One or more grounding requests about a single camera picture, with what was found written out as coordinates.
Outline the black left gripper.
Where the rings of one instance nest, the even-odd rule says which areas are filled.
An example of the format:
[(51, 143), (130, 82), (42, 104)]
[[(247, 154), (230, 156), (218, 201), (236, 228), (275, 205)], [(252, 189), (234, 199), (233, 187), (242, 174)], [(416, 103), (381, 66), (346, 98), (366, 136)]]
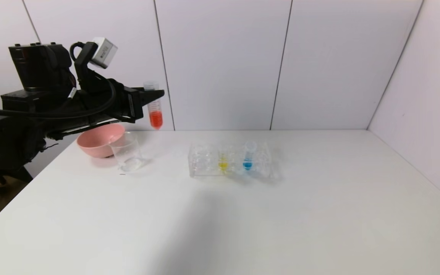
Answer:
[(165, 95), (163, 89), (146, 91), (143, 87), (127, 87), (114, 79), (108, 79), (115, 89), (113, 104), (105, 114), (120, 122), (135, 123), (143, 117), (142, 107), (161, 99)]

